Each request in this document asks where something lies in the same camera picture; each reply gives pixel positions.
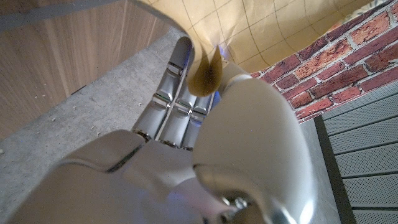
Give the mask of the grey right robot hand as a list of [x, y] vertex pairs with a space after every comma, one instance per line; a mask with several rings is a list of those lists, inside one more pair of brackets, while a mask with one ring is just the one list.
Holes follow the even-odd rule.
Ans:
[[210, 108], [183, 79], [192, 57], [182, 37], [134, 127], [62, 159], [9, 222], [309, 223], [316, 183], [286, 99], [226, 63]]

